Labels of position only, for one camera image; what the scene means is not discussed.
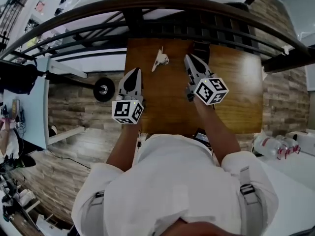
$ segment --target metal railing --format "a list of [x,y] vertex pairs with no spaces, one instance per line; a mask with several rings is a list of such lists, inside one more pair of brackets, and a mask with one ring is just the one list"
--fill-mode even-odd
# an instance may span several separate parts
[[27,0],[8,0],[0,13],[0,52],[10,40],[12,28]]
[[[144,20],[142,13],[144,9],[177,9],[182,12],[160,19]],[[124,20],[105,22],[68,31],[66,33],[56,35],[52,38],[37,43],[20,53],[16,52],[17,48],[27,43],[29,40],[39,35],[42,35],[43,33],[52,30],[58,26],[82,18],[116,11],[122,12]],[[215,24],[209,22],[209,18],[211,18],[212,16],[216,21]],[[229,27],[233,25],[232,22],[233,24],[235,22],[238,23],[237,29]],[[288,55],[284,55],[284,50],[281,47],[255,36],[255,34],[252,34],[252,31],[244,32],[243,30],[239,30],[239,28],[242,28],[243,26],[246,26],[247,28],[255,27],[257,29],[260,29],[291,45],[294,49],[290,51]],[[65,44],[49,48],[47,50],[41,49],[39,52],[33,54],[32,56],[28,55],[28,52],[56,40],[64,39],[67,37],[74,37],[78,34],[91,32],[94,30],[107,30],[121,27],[127,27],[129,30],[120,34],[91,36],[90,38],[67,42]],[[129,38],[177,38],[197,40],[205,43],[223,44],[228,47],[238,48],[247,52],[252,52],[254,54],[263,54],[269,57],[270,59],[267,59],[263,62],[268,72],[285,70],[287,67],[293,68],[292,65],[289,66],[286,62],[287,59],[290,59],[290,57],[292,57],[292,54],[295,56],[299,56],[298,60],[300,60],[300,62],[295,62],[295,65],[299,65],[301,63],[301,60],[308,60],[312,62],[311,60],[314,59],[314,52],[311,51],[310,48],[307,48],[301,42],[291,37],[290,35],[274,28],[263,19],[230,5],[221,4],[209,0],[103,0],[91,3],[65,12],[64,14],[50,19],[39,25],[35,29],[29,31],[11,46],[7,47],[7,49],[0,55],[0,58],[4,59],[8,55],[13,55],[14,57],[10,59],[11,61],[15,60],[17,57],[32,60],[36,57],[47,54],[51,54],[51,58],[57,58],[86,51],[126,48],[127,40]],[[274,52],[260,49],[258,47],[258,43],[263,44],[270,49],[273,49],[279,55],[276,55]],[[76,48],[63,51],[63,49],[71,47]],[[98,53],[78,57],[67,57],[65,59],[59,60],[65,61],[70,59],[100,55],[116,55],[122,53],[126,52],[112,51],[101,54]]]

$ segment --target wooden floor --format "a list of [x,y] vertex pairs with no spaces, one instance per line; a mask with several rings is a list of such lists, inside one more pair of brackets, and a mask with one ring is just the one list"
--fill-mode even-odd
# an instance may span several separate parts
[[[276,7],[272,0],[256,0],[251,6],[251,13],[294,35],[287,14]],[[112,78],[117,85],[123,73],[89,74],[87,81],[95,82],[103,76]],[[306,129],[310,100],[304,69],[268,75],[263,90],[262,128],[265,131],[276,135]],[[71,157],[89,167],[106,160],[120,133],[120,125],[111,120],[110,113],[110,103],[96,102],[89,89],[65,85],[51,87],[49,122],[60,130],[74,125],[86,125],[88,129],[83,134],[50,146],[49,150],[57,156]],[[253,134],[237,137],[242,149],[251,149]],[[51,152],[34,153],[32,156],[37,165],[16,170],[12,175],[20,184],[33,190],[50,212],[71,223],[73,201],[89,170],[70,160],[55,158]]]

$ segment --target wooden tabletop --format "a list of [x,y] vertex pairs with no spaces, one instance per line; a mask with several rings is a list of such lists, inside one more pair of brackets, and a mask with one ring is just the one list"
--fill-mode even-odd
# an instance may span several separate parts
[[[151,72],[158,50],[169,57],[168,65]],[[192,41],[173,39],[130,39],[125,73],[140,67],[146,108],[142,114],[142,132],[148,134],[192,135],[203,128],[185,88],[189,78],[184,57]],[[219,117],[236,134],[261,130],[263,89],[261,61],[256,55],[224,46],[210,46],[209,67],[223,78],[229,93],[215,105]]]

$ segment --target white bottle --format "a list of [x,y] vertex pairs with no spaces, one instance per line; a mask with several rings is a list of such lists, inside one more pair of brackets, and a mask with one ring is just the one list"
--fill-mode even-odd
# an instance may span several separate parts
[[296,140],[289,138],[289,137],[286,137],[286,136],[282,136],[282,135],[276,136],[276,139],[278,139],[280,141],[284,141],[288,144],[289,150],[290,150],[289,153],[293,153],[293,152],[295,152],[297,154],[300,153],[301,148],[299,146],[299,143]]
[[270,158],[270,159],[281,159],[283,156],[286,157],[287,145],[281,141],[267,136],[264,132],[261,132],[254,139],[254,150],[258,153]]

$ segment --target white desk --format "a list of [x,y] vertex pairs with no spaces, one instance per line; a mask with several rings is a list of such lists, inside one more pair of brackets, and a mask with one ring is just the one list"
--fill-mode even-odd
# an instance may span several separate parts
[[279,198],[279,208],[263,236],[288,236],[315,225],[315,192],[261,162]]
[[[36,61],[37,69],[42,72],[50,71],[53,73],[58,73],[58,70],[62,70],[83,78],[87,77],[86,73],[63,65],[50,58],[37,59]],[[24,133],[23,139],[41,148],[47,148],[47,146],[50,144],[56,143],[60,140],[81,133],[85,130],[85,128],[81,126],[58,134],[56,136],[49,137],[48,89],[49,81],[38,77],[29,95],[15,94],[7,90],[4,90],[3,94],[3,104],[7,106],[9,113],[12,109],[12,100],[20,100],[20,107],[22,107],[24,110],[26,126],[26,131]]]

